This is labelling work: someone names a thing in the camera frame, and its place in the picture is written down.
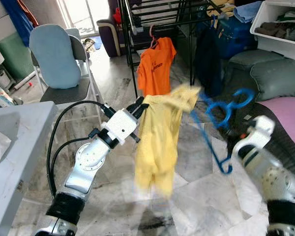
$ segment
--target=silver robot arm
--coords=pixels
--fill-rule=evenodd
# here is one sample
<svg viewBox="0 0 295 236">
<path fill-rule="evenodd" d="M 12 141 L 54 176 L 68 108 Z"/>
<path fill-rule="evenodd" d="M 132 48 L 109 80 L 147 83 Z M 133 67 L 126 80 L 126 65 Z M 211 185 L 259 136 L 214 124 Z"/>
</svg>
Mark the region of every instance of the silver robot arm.
<svg viewBox="0 0 295 236">
<path fill-rule="evenodd" d="M 74 236 L 77 223 L 85 202 L 88 200 L 97 171 L 102 167 L 105 156 L 118 144 L 123 145 L 131 136 L 136 142 L 140 139 L 133 134 L 138 118 L 148 107 L 140 97 L 136 103 L 119 111 L 105 105 L 103 112 L 110 118 L 101 125 L 97 137 L 82 145 L 75 156 L 75 165 L 63 186 L 57 191 L 40 229 L 34 236 Z"/>
<path fill-rule="evenodd" d="M 254 119 L 249 135 L 233 149 L 233 156 L 258 187 L 269 212 L 267 236 L 295 236 L 295 174 L 263 148 L 270 140 L 274 122 L 265 116 Z"/>
</svg>

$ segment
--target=black metal rack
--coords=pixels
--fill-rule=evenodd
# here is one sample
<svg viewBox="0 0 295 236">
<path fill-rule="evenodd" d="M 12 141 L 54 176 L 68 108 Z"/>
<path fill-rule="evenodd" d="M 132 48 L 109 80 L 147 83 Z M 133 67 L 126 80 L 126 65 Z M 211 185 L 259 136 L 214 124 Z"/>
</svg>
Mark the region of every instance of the black metal rack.
<svg viewBox="0 0 295 236">
<path fill-rule="evenodd" d="M 194 84 L 193 78 L 193 68 L 192 68 L 192 32 L 193 32 L 193 25 L 198 22 L 203 21 L 211 21 L 214 20 L 214 17 L 205 17 L 194 19 L 193 16 L 202 12 L 200 7 L 209 7 L 212 6 L 220 15 L 218 16 L 219 19 L 227 18 L 227 15 L 221 11 L 221 9 L 215 5 L 211 0 L 169 0 L 169 1 L 162 1 L 162 0 L 143 0 L 140 2 L 139 6 L 132 6 L 129 4 L 129 0 L 118 0 L 120 14 L 121 14 L 121 21 L 122 21 L 122 30 L 124 35 L 124 42 L 127 52 L 127 62 L 128 66 L 131 67 L 132 71 L 132 78 L 133 84 L 135 89 L 136 97 L 138 97 L 136 80 L 135 80 L 135 72 L 134 67 L 138 66 L 140 62 L 134 62 L 132 58 L 132 54 L 136 53 L 137 50 L 142 50 L 148 48 L 151 37 L 149 36 L 149 28 L 150 27 L 142 27 L 136 25 L 134 18 L 148 16 L 158 13 L 165 13 L 165 12 L 177 12 L 170 15 L 165 16 L 158 16 L 149 19 L 143 19 L 140 21 L 140 24 L 144 23 L 153 23 L 155 24 L 153 27 L 153 35 L 155 37 L 170 37 L 170 38 L 189 38 L 189 65 L 190 65 L 190 85 Z M 160 6 L 169 6 L 169 9 L 162 9 L 156 10 L 153 12 L 141 12 L 141 13 L 133 13 L 133 10 L 141 10 L 151 7 L 160 7 Z M 172 23 L 165 23 L 165 24 L 157 24 L 158 22 L 162 22 L 164 20 L 175 20 Z M 189 25 L 189 34 L 183 32 L 180 26 L 182 25 Z"/>
</svg>

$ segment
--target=yellow shirt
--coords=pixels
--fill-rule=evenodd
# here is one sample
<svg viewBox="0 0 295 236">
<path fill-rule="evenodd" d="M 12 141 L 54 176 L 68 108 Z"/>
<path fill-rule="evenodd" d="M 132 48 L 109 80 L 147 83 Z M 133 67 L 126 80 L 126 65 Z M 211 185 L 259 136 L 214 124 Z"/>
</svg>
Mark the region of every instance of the yellow shirt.
<svg viewBox="0 0 295 236">
<path fill-rule="evenodd" d="M 181 85 L 168 95 L 146 96 L 149 107 L 141 116 L 135 167 L 139 187 L 152 184 L 170 196 L 177 160 L 177 143 L 182 112 L 191 112 L 200 88 Z"/>
</svg>

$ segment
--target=blue curtain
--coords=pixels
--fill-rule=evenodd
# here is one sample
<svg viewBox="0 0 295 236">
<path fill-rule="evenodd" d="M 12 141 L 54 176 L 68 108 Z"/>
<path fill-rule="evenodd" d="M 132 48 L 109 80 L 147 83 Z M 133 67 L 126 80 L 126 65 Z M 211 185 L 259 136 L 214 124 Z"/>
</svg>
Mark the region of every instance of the blue curtain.
<svg viewBox="0 0 295 236">
<path fill-rule="evenodd" d="M 29 46 L 30 32 L 33 30 L 33 25 L 19 6 L 17 0 L 0 0 L 19 33 L 24 45 Z"/>
</svg>

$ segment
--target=blue plastic hanger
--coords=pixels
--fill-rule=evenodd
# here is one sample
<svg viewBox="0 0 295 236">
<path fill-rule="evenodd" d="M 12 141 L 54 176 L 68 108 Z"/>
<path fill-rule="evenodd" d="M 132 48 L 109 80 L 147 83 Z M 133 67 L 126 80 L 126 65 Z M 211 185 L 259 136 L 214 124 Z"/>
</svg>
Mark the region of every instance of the blue plastic hanger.
<svg viewBox="0 0 295 236">
<path fill-rule="evenodd" d="M 206 109 L 206 114 L 208 114 L 208 116 L 209 116 L 210 120 L 213 122 L 213 125 L 215 126 L 215 128 L 223 127 L 224 129 L 229 130 L 228 121 L 230 120 L 230 118 L 232 116 L 233 110 L 246 106 L 254 98 L 254 92 L 250 89 L 247 89 L 247 88 L 241 88 L 241 89 L 237 90 L 233 94 L 233 96 L 238 96 L 238 95 L 242 95 L 242 94 L 247 95 L 247 99 L 245 101 L 243 101 L 242 103 L 236 103 L 234 101 L 232 101 L 230 103 L 221 102 L 221 101 L 213 102 L 204 93 L 199 94 L 199 97 L 202 98 L 208 104 L 208 108 Z M 226 113 L 225 118 L 219 123 L 216 121 L 214 115 L 211 113 L 211 110 L 215 107 L 222 108 Z M 218 168 L 220 169 L 220 171 L 226 175 L 230 174 L 233 171 L 232 165 L 228 164 L 228 169 L 225 170 L 223 168 L 223 164 L 231 159 L 232 154 L 228 153 L 227 157 L 220 161 L 218 159 L 213 147 L 212 147 L 211 142 L 209 141 L 209 138 L 208 138 L 205 130 L 201 127 L 201 121 L 200 121 L 197 113 L 195 112 L 195 110 L 193 110 L 191 112 L 191 116 L 194 119 L 194 121 L 196 122 L 196 124 L 198 125 L 203 137 L 205 138 L 205 141 L 206 141 L 208 147 L 210 148 L 211 152 L 213 153 L 214 159 L 215 159 L 216 164 L 217 164 Z"/>
</svg>

